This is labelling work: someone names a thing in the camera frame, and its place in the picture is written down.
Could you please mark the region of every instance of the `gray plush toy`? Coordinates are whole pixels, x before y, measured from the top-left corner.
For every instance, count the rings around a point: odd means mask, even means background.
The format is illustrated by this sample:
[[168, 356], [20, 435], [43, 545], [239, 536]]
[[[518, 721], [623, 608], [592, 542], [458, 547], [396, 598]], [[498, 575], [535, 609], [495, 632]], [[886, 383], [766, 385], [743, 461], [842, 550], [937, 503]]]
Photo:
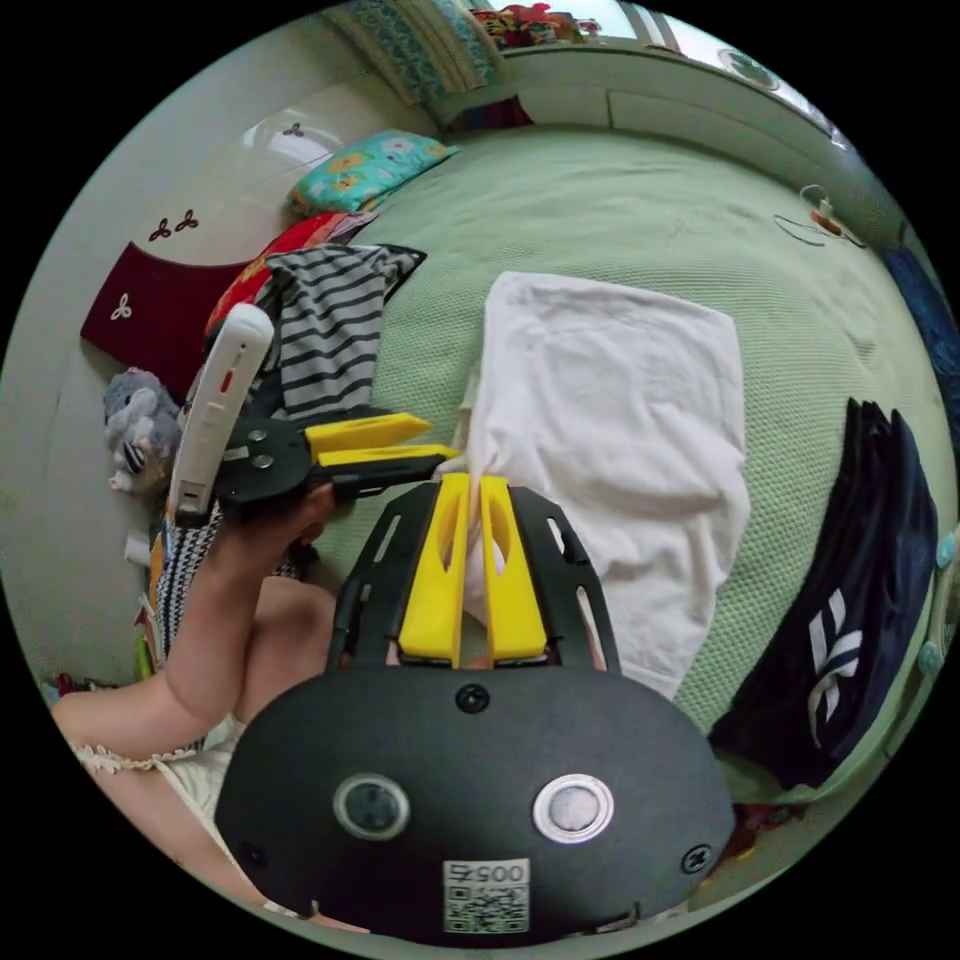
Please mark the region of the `gray plush toy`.
[[180, 444], [180, 408], [152, 373], [138, 367], [110, 381], [103, 404], [107, 446], [117, 468], [110, 489], [152, 491], [173, 466]]

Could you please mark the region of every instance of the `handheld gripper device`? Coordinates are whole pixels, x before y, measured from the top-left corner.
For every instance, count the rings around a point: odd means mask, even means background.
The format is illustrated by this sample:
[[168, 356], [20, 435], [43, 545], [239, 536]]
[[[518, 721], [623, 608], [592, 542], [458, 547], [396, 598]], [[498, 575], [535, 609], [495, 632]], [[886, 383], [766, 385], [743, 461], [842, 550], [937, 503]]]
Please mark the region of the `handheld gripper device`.
[[422, 944], [544, 943], [677, 905], [734, 826], [706, 739], [622, 676], [563, 512], [498, 477], [478, 493], [492, 669], [460, 669], [469, 496], [448, 474], [386, 506], [326, 672], [239, 741], [221, 835], [265, 897]]

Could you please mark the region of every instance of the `green bedspread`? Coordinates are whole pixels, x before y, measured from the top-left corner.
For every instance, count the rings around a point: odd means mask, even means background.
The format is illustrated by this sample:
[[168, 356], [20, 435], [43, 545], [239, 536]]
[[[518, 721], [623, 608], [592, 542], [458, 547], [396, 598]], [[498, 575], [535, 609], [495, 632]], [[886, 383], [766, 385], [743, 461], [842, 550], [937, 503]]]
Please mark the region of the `green bedspread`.
[[[774, 222], [806, 221], [786, 187], [680, 145], [610, 131], [524, 128], [457, 140], [463, 151], [394, 194], [357, 242], [428, 259], [388, 306], [373, 403], [449, 441], [481, 349], [484, 300], [505, 270], [661, 291], [727, 313], [743, 356], [752, 515], [707, 643], [676, 698], [706, 731], [724, 712], [797, 593], [840, 461], [849, 396], [901, 411], [916, 436], [941, 532], [957, 489], [942, 401], [920, 335], [879, 258], [849, 242], [811, 247]], [[575, 450], [575, 438], [571, 449]], [[345, 573], [383, 506], [333, 523], [321, 552]], [[927, 615], [914, 637], [922, 640]], [[902, 682], [858, 755], [875, 752]], [[729, 767], [738, 800], [784, 799]]]

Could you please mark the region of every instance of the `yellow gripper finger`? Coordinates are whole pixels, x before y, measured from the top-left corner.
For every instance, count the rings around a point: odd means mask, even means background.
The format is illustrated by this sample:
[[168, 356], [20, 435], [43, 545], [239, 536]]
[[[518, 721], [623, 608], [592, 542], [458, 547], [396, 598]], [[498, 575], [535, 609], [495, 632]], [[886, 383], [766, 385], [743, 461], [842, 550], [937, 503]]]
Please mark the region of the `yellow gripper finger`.
[[419, 436], [430, 429], [426, 420], [409, 413], [390, 413], [382, 417], [341, 420], [304, 428], [303, 435], [316, 460], [322, 453], [339, 450], [362, 450], [369, 447], [392, 447]]
[[397, 639], [405, 656], [447, 660], [454, 669], [460, 666], [469, 501], [467, 474], [442, 478]]
[[314, 457], [321, 467], [340, 467], [350, 463], [380, 463], [384, 460], [412, 460], [418, 457], [444, 457], [447, 460], [459, 455], [452, 447], [441, 443], [400, 444], [395, 447], [372, 447], [370, 449], [334, 450]]
[[[487, 652], [501, 660], [542, 656], [547, 635], [533, 589], [510, 490], [503, 477], [480, 480], [483, 577], [487, 595]], [[498, 570], [494, 545], [503, 558]]]

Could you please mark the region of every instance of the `screw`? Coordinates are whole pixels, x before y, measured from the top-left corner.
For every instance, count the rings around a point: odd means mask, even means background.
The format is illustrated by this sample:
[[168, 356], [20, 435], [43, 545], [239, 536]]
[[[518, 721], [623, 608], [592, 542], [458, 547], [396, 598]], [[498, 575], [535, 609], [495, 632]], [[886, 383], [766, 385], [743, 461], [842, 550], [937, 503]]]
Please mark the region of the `screw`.
[[699, 873], [710, 862], [713, 848], [706, 843], [699, 843], [688, 850], [680, 861], [680, 869], [687, 874]]
[[254, 870], [266, 870], [267, 868], [266, 854], [248, 840], [244, 840], [240, 844], [240, 859]]
[[456, 703], [464, 713], [481, 713], [490, 705], [490, 694], [479, 683], [468, 683], [457, 691]]

